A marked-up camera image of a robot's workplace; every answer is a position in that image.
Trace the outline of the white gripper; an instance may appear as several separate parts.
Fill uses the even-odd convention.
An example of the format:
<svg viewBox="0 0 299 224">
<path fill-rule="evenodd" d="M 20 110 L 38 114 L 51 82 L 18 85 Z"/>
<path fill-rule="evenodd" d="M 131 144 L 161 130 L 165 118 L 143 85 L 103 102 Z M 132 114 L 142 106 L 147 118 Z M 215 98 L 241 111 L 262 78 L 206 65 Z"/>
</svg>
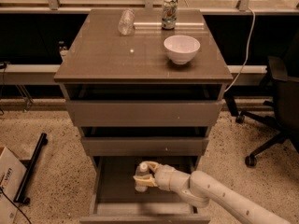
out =
<svg viewBox="0 0 299 224">
<path fill-rule="evenodd" d="M 181 172 L 169 165 L 161 165 L 156 161 L 143 161 L 142 166 L 155 173 L 154 177 L 150 175 L 134 176 L 136 184 L 145 187 L 158 187 L 165 191 L 174 191 L 181 193 L 190 187 L 190 175 Z"/>
</svg>

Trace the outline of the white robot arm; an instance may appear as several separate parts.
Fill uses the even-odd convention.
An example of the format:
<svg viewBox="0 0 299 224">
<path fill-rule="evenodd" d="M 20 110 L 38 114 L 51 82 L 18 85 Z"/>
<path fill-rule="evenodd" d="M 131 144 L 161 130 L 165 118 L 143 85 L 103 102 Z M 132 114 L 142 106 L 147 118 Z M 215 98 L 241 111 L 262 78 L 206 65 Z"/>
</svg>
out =
<svg viewBox="0 0 299 224">
<path fill-rule="evenodd" d="M 291 224 L 202 171 L 187 174 L 169 165 L 142 161 L 134 180 L 138 186 L 173 191 L 194 207 L 204 208 L 213 200 L 242 224 Z"/>
</svg>

